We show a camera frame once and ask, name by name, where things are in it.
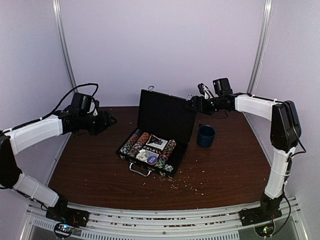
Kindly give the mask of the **dark blue mug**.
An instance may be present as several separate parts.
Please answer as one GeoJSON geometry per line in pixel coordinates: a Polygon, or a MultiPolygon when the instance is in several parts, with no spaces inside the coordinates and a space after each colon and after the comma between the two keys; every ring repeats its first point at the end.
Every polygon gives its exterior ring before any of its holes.
{"type": "Polygon", "coordinates": [[[196,143],[201,148],[210,148],[213,144],[215,135],[215,128],[207,124],[199,124],[196,143]]]}

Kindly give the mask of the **black poker case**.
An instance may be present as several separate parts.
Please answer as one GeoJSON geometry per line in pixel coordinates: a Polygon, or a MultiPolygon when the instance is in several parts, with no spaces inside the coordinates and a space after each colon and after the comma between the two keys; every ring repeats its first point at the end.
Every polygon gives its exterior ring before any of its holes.
{"type": "MultiPolygon", "coordinates": [[[[130,133],[126,140],[116,150],[116,155],[129,162],[129,170],[137,174],[140,171],[133,168],[138,166],[147,170],[145,176],[156,173],[162,177],[173,178],[182,162],[182,159],[188,149],[192,136],[197,112],[187,109],[188,98],[181,98],[153,90],[143,89],[140,92],[138,118],[136,128],[130,133]],[[122,146],[129,140],[132,134],[137,130],[142,130],[150,135],[155,135],[164,140],[175,140],[176,146],[172,151],[165,165],[174,167],[172,172],[167,172],[163,168],[142,162],[136,157],[130,157],[120,153],[122,146]]],[[[161,154],[163,150],[144,145],[141,149],[161,154]]]]}

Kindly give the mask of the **brown poker chip roll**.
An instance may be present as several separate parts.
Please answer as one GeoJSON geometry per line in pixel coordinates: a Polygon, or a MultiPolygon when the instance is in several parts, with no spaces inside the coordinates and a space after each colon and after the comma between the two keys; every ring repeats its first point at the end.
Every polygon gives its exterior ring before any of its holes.
{"type": "Polygon", "coordinates": [[[141,144],[142,146],[147,142],[149,139],[150,134],[148,132],[144,132],[138,139],[137,143],[141,144]]]}

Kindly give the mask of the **clear round dealer button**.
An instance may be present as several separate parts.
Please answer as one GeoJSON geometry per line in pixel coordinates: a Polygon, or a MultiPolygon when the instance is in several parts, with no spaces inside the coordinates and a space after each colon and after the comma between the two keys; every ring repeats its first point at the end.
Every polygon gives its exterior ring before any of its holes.
{"type": "Polygon", "coordinates": [[[150,156],[150,152],[147,150],[140,150],[139,153],[136,155],[136,158],[139,161],[147,162],[148,157],[150,156]]]}

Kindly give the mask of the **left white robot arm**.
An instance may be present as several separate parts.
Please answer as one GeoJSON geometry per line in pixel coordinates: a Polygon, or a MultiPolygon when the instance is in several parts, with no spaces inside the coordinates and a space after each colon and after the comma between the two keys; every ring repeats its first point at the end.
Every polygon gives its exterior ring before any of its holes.
{"type": "Polygon", "coordinates": [[[32,156],[37,147],[49,150],[49,144],[63,135],[86,131],[97,136],[115,125],[117,120],[106,110],[75,114],[58,110],[48,117],[38,118],[31,123],[9,128],[0,133],[0,188],[13,190],[46,205],[61,222],[72,218],[67,200],[55,190],[46,186],[24,171],[18,161],[24,153],[32,156]]]}

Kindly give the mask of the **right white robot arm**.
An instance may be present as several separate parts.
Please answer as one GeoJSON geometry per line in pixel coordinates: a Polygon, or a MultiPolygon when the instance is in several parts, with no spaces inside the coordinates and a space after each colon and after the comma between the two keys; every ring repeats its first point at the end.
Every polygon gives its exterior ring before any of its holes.
{"type": "Polygon", "coordinates": [[[251,95],[234,93],[205,98],[192,96],[187,107],[197,113],[212,115],[219,110],[237,111],[270,121],[270,142],[273,146],[273,161],[270,175],[260,206],[256,210],[259,220],[268,220],[279,208],[284,198],[284,186],[290,176],[291,160],[297,154],[302,129],[295,103],[251,95]]]}

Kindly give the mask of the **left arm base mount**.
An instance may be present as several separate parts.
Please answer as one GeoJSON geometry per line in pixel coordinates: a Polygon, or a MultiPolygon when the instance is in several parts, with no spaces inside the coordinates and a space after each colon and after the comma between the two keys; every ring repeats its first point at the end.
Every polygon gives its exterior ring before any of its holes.
{"type": "Polygon", "coordinates": [[[70,208],[66,204],[48,207],[45,217],[56,222],[66,223],[73,227],[86,227],[90,213],[85,210],[70,208]]]}

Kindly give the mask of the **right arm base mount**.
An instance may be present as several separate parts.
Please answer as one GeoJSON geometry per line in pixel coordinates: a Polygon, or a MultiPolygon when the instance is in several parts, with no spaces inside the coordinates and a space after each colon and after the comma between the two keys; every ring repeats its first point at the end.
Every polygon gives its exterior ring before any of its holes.
{"type": "Polygon", "coordinates": [[[239,218],[243,227],[272,221],[281,216],[282,212],[280,208],[268,212],[262,206],[259,206],[254,208],[243,208],[239,211],[239,218]]]}

